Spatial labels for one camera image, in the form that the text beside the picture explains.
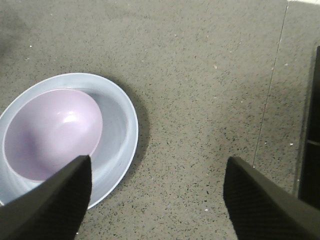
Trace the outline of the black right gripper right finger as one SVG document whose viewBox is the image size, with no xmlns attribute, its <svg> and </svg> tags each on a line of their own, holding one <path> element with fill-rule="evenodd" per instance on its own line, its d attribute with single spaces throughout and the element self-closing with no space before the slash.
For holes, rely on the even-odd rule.
<svg viewBox="0 0 320 240">
<path fill-rule="evenodd" d="M 240 157 L 227 160 L 223 200 L 239 240 L 320 238 L 320 211 L 288 194 Z"/>
</svg>

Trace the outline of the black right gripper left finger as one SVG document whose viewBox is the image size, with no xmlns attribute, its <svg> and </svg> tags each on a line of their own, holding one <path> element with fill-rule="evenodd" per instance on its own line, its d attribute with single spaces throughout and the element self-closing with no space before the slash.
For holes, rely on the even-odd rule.
<svg viewBox="0 0 320 240">
<path fill-rule="evenodd" d="M 78 156 L 39 186 L 0 208 L 0 238 L 73 240 L 91 192 L 91 158 Z"/>
</svg>

